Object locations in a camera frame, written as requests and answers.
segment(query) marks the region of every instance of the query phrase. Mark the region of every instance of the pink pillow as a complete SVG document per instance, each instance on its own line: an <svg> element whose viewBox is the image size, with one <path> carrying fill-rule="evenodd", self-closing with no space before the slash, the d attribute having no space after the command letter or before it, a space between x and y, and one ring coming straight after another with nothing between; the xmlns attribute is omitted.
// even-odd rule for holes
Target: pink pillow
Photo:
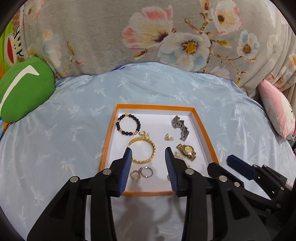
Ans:
<svg viewBox="0 0 296 241"><path fill-rule="evenodd" d="M293 139L295 116L287 98L267 80L263 80L258 85L258 90L266 113L276 132L284 139Z"/></svg>

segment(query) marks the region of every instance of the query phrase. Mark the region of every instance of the stuffed toy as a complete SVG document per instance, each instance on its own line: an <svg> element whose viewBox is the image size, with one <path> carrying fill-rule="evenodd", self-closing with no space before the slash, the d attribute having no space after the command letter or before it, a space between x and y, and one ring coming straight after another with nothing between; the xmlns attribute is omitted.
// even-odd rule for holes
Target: stuffed toy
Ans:
<svg viewBox="0 0 296 241"><path fill-rule="evenodd" d="M38 58L18 63L0 80L0 117L16 122L49 99L54 92L54 74Z"/></svg>

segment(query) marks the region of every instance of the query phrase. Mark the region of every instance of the bed sheet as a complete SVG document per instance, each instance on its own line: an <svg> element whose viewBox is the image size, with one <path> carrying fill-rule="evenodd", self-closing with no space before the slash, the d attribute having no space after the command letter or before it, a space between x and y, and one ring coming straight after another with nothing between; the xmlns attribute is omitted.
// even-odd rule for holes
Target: bed sheet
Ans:
<svg viewBox="0 0 296 241"><path fill-rule="evenodd" d="M117 103L195 107L218 159L234 154L266 164L294 180L296 161L275 133L263 108L232 81L185 72L159 63L126 65L98 76L65 78L43 105L12 124L0 142L0 206L26 239L31 227L73 175L99 169L109 122ZM246 189L260 187L226 167ZM186 199L124 196L112 199L118 240L181 240ZM90 240L90 205L86 239Z"/></svg>

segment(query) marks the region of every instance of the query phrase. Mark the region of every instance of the gold watch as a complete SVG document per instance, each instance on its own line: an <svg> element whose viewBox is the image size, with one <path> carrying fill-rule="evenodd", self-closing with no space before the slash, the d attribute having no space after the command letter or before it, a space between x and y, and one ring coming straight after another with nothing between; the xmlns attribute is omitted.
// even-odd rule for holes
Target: gold watch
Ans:
<svg viewBox="0 0 296 241"><path fill-rule="evenodd" d="M194 161L196 157L196 152L194 151L192 146L179 144L177 145L177 149L179 149L182 154L187 156L191 161Z"/></svg>

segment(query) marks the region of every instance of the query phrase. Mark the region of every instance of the box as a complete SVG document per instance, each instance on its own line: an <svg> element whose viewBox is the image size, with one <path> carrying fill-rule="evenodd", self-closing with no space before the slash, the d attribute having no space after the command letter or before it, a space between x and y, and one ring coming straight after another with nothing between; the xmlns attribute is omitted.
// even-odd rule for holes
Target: box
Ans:
<svg viewBox="0 0 296 241"><path fill-rule="evenodd" d="M208 177L207 166L211 162L219 164L215 150L209 139L209 136L203 126L203 123L193 107L182 106L163 106L163 105L142 105L142 104L117 104L113 113L107 138L105 141L104 151L100 164L100 171L110 167L113 160L122 158L130 140L139 137L139 135L126 136L116 128L116 121L122 114L129 113L135 115L140 123L140 131L149 133L150 139L156 146L154 158L146 164L132 163L131 170L138 170L140 167L148 166L153 170L153 176L149 178L141 177L138 182L128 178L126 190L123 195L166 195L173 194L170 181L168 180L168 171L165 164L165 148L171 147L173 154L179 151L178 144L187 144L194 148L196 158L194 161L184 157L184 160L190 167L203 176ZM184 120L184 125L189 130L186 141L182 141L181 130L172 126L172 119L179 116ZM136 131L136 122L125 117L120 122L120 127L124 131ZM165 135L169 133L173 141L166 141ZM152 147L145 141L133 143L130 148L133 157L137 160L146 160L152 154Z"/></svg>

